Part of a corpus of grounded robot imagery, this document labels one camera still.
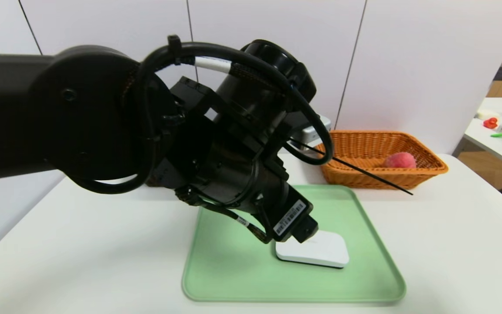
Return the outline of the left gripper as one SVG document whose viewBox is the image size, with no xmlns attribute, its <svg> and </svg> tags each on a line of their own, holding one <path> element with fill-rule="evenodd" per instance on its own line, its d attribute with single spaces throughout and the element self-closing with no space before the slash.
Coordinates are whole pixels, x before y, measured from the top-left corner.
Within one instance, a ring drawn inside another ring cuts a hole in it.
<svg viewBox="0 0 502 314">
<path fill-rule="evenodd" d="M 267 242 L 293 237 L 300 244 L 317 233 L 319 225 L 309 216 L 313 205 L 286 181 L 265 185 L 265 233 Z"/>
</svg>

